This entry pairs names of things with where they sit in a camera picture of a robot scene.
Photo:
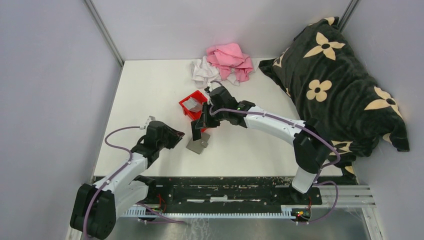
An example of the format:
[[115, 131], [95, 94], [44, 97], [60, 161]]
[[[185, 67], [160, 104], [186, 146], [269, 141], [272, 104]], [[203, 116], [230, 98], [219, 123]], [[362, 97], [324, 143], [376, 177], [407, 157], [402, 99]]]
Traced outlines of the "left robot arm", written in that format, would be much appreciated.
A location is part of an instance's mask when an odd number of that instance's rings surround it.
[[105, 137], [106, 145], [126, 151], [128, 157], [105, 177], [79, 187], [70, 217], [72, 229], [87, 238], [104, 240], [113, 231], [117, 219], [133, 205], [156, 200], [158, 191], [152, 186], [154, 179], [141, 173], [158, 159], [161, 150], [173, 149], [185, 133], [154, 119], [143, 126], [143, 130], [145, 134], [131, 149], [111, 144], [111, 133]]

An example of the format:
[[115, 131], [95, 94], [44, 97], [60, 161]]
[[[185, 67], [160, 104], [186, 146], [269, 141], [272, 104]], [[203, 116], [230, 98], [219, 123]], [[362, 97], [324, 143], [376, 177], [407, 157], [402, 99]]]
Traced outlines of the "grey card holder wallet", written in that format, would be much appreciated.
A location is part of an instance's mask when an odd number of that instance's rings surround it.
[[202, 132], [201, 133], [201, 139], [199, 140], [193, 140], [193, 138], [191, 138], [188, 142], [188, 144], [186, 145], [186, 148], [198, 155], [200, 155], [204, 149], [206, 149], [209, 145], [209, 139], [210, 139], [210, 135], [206, 132]]

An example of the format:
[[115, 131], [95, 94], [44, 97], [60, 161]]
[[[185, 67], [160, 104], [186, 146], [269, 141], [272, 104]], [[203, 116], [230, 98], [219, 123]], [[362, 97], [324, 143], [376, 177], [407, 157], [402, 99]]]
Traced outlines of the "red plastic bin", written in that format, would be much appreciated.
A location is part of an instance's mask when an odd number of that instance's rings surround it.
[[178, 102], [185, 116], [191, 121], [198, 120], [202, 114], [203, 103], [207, 103], [207, 97], [199, 90], [194, 91]]

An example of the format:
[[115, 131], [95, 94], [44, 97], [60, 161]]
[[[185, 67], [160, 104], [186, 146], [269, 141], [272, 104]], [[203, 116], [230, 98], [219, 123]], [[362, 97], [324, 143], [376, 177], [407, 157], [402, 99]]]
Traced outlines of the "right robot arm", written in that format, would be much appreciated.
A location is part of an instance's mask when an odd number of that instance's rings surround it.
[[192, 139], [201, 139], [203, 129], [217, 128], [222, 121], [234, 126], [258, 130], [289, 143], [298, 165], [289, 189], [289, 199], [302, 204], [317, 180], [323, 163], [334, 150], [320, 122], [314, 118], [295, 120], [269, 113], [255, 103], [237, 101], [224, 86], [207, 87], [209, 100], [201, 105], [199, 119], [191, 122]]

